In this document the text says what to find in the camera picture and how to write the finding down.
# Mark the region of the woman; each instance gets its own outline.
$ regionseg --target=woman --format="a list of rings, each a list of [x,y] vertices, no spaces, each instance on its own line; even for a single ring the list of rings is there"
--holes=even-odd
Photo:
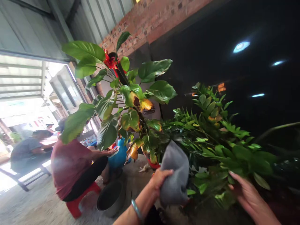
[[[119,216],[114,225],[137,225],[143,224],[143,220],[159,197],[160,187],[165,178],[173,174],[172,170],[161,171],[157,169],[146,187],[142,190],[131,206]],[[239,186],[229,185],[235,193],[237,200],[245,211],[252,217],[257,225],[280,225],[276,216],[262,199],[255,187],[239,175],[230,172],[230,175],[239,182]]]
[[[54,130],[51,129],[53,125],[54,125],[53,123],[46,124],[46,130],[50,131],[51,133],[54,133]]]
[[[51,137],[53,134],[47,130],[34,131],[32,137],[19,142],[12,150],[10,160],[11,168],[17,173],[36,169],[46,160],[50,159],[52,146],[43,145],[40,141]]]
[[[61,132],[65,121],[66,118],[58,123]],[[52,177],[58,197],[64,202],[75,200],[98,176],[103,177],[104,183],[108,182],[107,156],[114,152],[115,150],[100,152],[92,146],[85,147],[77,139],[64,145],[59,139],[51,155]]]

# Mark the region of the ceiling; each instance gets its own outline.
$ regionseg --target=ceiling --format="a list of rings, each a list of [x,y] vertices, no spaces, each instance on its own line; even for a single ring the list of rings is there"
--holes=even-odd
[[[0,55],[0,101],[43,96],[46,62]]]

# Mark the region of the red pot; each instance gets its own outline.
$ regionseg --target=red pot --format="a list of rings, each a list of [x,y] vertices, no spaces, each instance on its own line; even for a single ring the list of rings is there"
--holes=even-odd
[[[149,165],[151,166],[152,169],[158,169],[158,168],[160,168],[160,165],[158,163],[157,164],[153,164],[153,163],[151,163],[150,159],[147,156],[146,156],[146,158],[147,158],[148,163],[149,163]]]

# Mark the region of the corrugated metal roof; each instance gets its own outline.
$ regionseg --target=corrugated metal roof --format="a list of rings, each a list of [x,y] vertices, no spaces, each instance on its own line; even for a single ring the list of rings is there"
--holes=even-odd
[[[0,101],[41,97],[43,75],[40,60],[0,55]]]
[[[45,10],[46,0],[35,2],[37,7]],[[59,24],[52,19],[9,0],[0,0],[0,30],[0,54],[29,54],[67,61],[68,57],[61,51],[62,44],[67,41]]]
[[[73,2],[74,0],[57,1],[65,18]],[[132,7],[132,0],[81,1],[70,24],[74,39],[100,44]]]

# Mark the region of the wooden bench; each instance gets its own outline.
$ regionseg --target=wooden bench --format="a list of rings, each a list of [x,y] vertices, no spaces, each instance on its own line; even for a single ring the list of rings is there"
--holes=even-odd
[[[44,175],[48,175],[51,176],[51,173],[42,165],[39,167],[41,169],[41,171],[37,172],[36,174],[32,175],[31,177],[27,178],[24,181],[19,181],[19,179],[27,174],[29,174],[30,172],[32,172],[33,170],[37,169],[37,168],[28,168],[26,170],[24,170],[22,173],[17,173],[17,174],[12,174],[2,168],[0,168],[0,172],[2,172],[3,174],[9,176],[10,178],[12,178],[14,181],[16,181],[18,183],[18,185],[24,190],[24,191],[29,191],[29,189],[27,188],[28,185],[30,185],[32,182],[36,181],[37,179],[39,179],[40,177],[44,176]]]

